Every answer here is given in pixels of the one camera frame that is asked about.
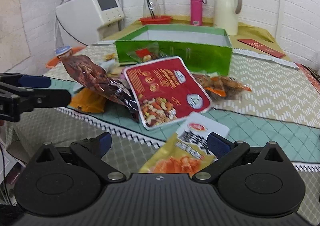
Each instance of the blue lid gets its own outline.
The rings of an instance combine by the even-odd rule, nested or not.
[[[56,56],[60,56],[60,55],[62,55],[62,54],[64,54],[64,53],[68,52],[70,49],[71,49],[70,46],[58,48],[58,49],[55,50]]]

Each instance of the display screen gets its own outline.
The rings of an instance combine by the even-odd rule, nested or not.
[[[118,7],[116,0],[98,0],[102,11]]]

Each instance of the beige thermos jug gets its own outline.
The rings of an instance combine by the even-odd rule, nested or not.
[[[228,35],[238,34],[238,14],[242,0],[215,0],[213,26],[225,29]]]

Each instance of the brown vacuum-sealed meat package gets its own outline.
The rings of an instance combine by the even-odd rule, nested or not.
[[[70,56],[61,60],[74,80],[109,100],[126,106],[133,118],[139,120],[137,103],[120,80],[108,78],[106,71],[93,63],[88,56]]]

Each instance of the pink thermos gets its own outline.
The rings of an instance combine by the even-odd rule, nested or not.
[[[202,25],[202,4],[206,4],[203,0],[190,0],[190,11],[191,11],[191,25]]]

